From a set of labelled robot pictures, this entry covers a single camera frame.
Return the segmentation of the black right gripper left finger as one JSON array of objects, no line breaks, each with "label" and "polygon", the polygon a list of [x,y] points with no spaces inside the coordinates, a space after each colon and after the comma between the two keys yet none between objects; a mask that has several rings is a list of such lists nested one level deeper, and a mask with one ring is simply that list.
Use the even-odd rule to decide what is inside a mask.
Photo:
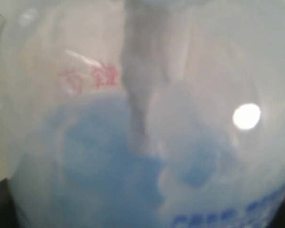
[{"label": "black right gripper left finger", "polygon": [[0,181],[0,228],[19,228],[16,210],[11,197],[8,180]]}]

